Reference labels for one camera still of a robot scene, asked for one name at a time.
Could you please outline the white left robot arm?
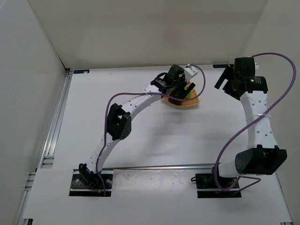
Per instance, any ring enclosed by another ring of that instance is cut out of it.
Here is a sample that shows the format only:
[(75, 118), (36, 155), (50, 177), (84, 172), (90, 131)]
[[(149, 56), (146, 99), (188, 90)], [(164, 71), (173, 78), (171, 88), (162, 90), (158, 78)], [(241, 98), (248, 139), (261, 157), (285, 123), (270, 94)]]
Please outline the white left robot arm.
[(172, 65), (167, 73), (160, 73), (141, 92), (133, 93), (133, 98), (124, 104), (108, 102), (105, 111), (104, 135), (92, 156), (85, 164), (79, 165), (79, 174), (91, 182), (99, 177), (103, 164), (115, 145), (129, 136), (134, 117), (152, 103), (167, 97), (174, 102), (185, 102), (195, 84), (190, 82), (198, 71), (192, 65), (182, 68)]

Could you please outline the green fake apple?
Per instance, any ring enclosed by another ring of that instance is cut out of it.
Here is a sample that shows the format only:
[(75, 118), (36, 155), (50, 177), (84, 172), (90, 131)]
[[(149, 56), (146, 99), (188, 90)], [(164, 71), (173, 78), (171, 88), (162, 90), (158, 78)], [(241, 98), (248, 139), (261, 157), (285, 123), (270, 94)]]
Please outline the green fake apple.
[(185, 99), (189, 99), (190, 97), (191, 97), (191, 92), (187, 92), (187, 90), (188, 90), (188, 86), (187, 87), (185, 87), (185, 90), (186, 90), (186, 95), (185, 95)]

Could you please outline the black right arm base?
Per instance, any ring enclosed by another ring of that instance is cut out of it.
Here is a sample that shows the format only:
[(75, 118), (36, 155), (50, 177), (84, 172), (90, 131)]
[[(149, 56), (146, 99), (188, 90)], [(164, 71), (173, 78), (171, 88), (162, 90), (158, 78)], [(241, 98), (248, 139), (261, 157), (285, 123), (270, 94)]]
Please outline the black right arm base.
[(192, 177), (191, 182), (196, 183), (198, 199), (217, 199), (217, 198), (241, 198), (239, 184), (237, 183), (233, 189), (222, 191), (215, 183), (211, 173), (196, 173)]

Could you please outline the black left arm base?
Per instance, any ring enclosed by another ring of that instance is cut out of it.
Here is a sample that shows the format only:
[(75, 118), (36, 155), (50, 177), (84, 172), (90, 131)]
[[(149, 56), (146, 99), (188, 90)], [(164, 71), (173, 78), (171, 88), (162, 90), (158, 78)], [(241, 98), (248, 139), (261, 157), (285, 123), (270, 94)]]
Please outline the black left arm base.
[(69, 196), (110, 197), (113, 186), (113, 171), (100, 174), (91, 172), (86, 164), (75, 169), (69, 188)]

